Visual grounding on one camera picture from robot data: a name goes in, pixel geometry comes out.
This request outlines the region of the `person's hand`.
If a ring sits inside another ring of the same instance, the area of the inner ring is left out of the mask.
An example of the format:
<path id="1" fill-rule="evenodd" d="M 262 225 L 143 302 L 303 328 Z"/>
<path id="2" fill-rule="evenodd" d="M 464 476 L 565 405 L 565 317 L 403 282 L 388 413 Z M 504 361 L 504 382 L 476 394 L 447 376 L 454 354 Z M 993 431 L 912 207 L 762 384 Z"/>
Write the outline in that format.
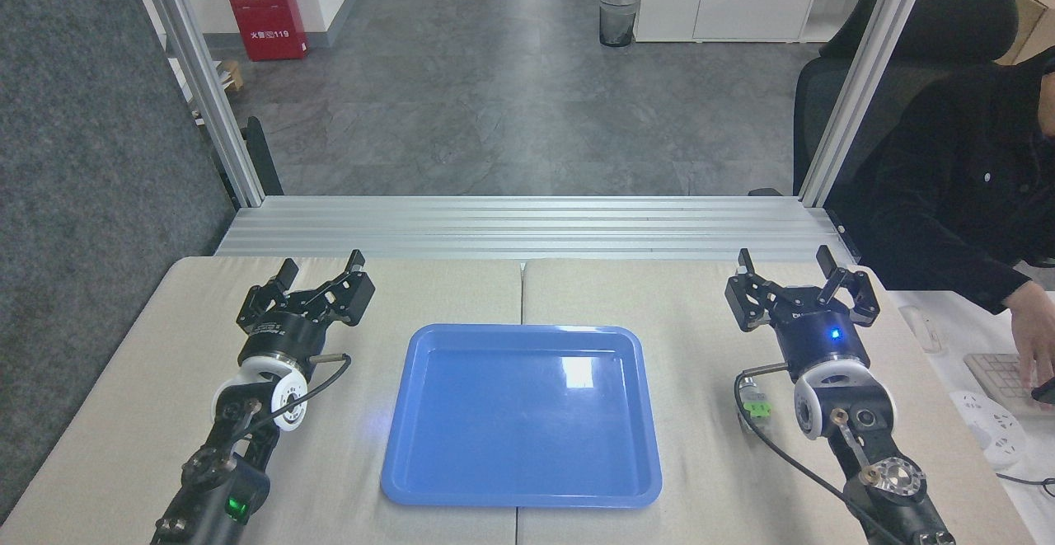
<path id="1" fill-rule="evenodd" d="M 1041 386 L 1053 376 L 1054 304 L 1043 287 L 1028 281 L 1010 294 L 1005 305 L 1012 316 L 1021 386 Z"/>

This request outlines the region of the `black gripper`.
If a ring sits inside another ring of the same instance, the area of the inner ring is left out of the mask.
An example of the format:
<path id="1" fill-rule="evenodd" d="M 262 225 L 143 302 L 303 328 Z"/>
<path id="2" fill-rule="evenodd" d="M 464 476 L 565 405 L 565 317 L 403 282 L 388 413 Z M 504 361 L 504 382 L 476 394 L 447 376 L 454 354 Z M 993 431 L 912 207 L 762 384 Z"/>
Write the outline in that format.
<path id="1" fill-rule="evenodd" d="M 248 338 L 238 364 L 250 357 L 268 356 L 309 365 L 309 358 L 323 350 L 329 322 L 358 326 L 372 301 L 375 285 L 363 266 L 363 253 L 351 252 L 342 274 L 301 298 L 302 315 L 279 309 L 268 311 L 271 306 L 286 304 L 287 290 L 298 277 L 298 262 L 286 258 L 279 274 L 264 285 L 252 286 L 241 306 L 237 319 L 256 322 L 242 327 Z"/>
<path id="2" fill-rule="evenodd" d="M 826 361 L 855 359 L 870 367 L 870 357 L 853 328 L 853 324 L 871 327 L 880 313 L 870 276 L 863 270 L 855 272 L 837 265 L 828 245 L 818 248 L 816 260 L 826 277 L 816 298 L 821 308 L 806 311 L 785 308 L 776 312 L 776 343 L 792 378 Z M 830 305 L 838 289 L 847 289 L 853 297 L 851 312 L 846 306 Z M 778 303 L 805 304 L 791 287 L 757 275 L 747 248 L 738 251 L 738 268 L 728 278 L 724 296 L 738 328 L 745 332 L 770 322 Z"/>

